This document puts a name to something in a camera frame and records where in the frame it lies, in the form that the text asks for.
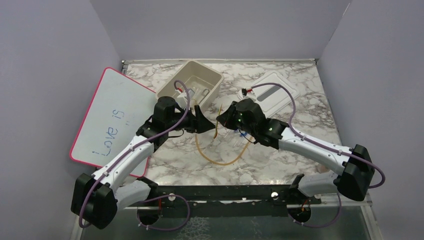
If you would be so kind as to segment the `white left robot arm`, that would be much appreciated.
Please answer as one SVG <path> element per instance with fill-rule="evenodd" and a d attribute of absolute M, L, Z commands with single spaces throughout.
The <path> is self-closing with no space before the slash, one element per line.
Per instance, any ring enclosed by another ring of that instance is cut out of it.
<path fill-rule="evenodd" d="M 214 128 L 215 124 L 203 115 L 199 105 L 182 107 L 170 96 L 160 97 L 153 114 L 112 161 L 93 174 L 82 173 L 76 179 L 70 210 L 78 216 L 79 227 L 93 225 L 104 229 L 120 207 L 138 201 L 147 206 L 155 203 L 154 188 L 145 183 L 121 187 L 125 178 L 169 138 L 169 132 L 184 130 L 200 134 Z"/>

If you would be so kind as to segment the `red rainbow measuring spoon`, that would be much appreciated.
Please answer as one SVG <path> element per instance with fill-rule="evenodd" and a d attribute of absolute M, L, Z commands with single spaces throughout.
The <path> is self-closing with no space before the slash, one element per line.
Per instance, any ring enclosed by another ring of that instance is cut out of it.
<path fill-rule="evenodd" d="M 221 106 L 220 106 L 220 108 L 219 108 L 219 110 L 218 110 L 218 116 L 219 115 L 221 115 L 221 112 L 222 112 L 222 104 L 221 104 Z M 216 123 L 215 123 L 215 131 L 214 131 L 214 135 L 213 135 L 213 140 L 215 140 L 216 138 L 217 138 L 217 136 L 218 136 L 218 126 L 219 126 L 219 121 L 218 120 L 216 120 Z"/>

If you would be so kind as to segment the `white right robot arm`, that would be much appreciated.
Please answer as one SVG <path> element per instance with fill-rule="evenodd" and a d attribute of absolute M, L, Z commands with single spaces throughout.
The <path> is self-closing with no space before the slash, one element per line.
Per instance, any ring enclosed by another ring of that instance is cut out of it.
<path fill-rule="evenodd" d="M 263 146 L 289 151 L 313 160 L 329 172 L 298 176 L 288 190 L 289 199 L 300 204 L 308 197 L 340 193 L 354 201 L 363 201 L 370 187 L 375 168 L 366 147 L 336 145 L 315 137 L 308 137 L 287 122 L 266 117 L 261 107 L 251 99 L 232 102 L 217 118 L 230 130 L 241 130 Z"/>

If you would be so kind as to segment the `blue-capped test tube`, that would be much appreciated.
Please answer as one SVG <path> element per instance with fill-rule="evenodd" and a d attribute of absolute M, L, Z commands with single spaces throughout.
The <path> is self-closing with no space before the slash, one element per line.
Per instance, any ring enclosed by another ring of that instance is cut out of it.
<path fill-rule="evenodd" d="M 247 135 L 247 133 L 245 133 L 243 131 L 237 132 L 236 137 L 234 138 L 233 146 L 239 147 L 240 145 L 242 145 L 246 140 L 246 135 Z"/>

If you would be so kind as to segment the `metal crucible tongs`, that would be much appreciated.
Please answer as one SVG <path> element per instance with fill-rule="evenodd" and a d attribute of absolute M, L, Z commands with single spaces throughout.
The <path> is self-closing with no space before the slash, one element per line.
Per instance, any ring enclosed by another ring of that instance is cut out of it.
<path fill-rule="evenodd" d="M 193 99 L 200 104 L 210 93 L 210 90 L 208 88 L 205 88 L 203 90 L 199 90 L 198 92 L 196 92 L 195 96 L 193 97 Z"/>

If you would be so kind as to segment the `yellow rubber tube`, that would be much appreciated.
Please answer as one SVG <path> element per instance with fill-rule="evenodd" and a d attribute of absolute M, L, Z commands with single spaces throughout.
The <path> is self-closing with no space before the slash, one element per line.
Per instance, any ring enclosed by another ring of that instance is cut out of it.
<path fill-rule="evenodd" d="M 241 160 L 252 145 L 253 138 L 239 132 L 202 133 L 194 137 L 197 154 L 206 163 L 219 167 L 230 166 Z"/>

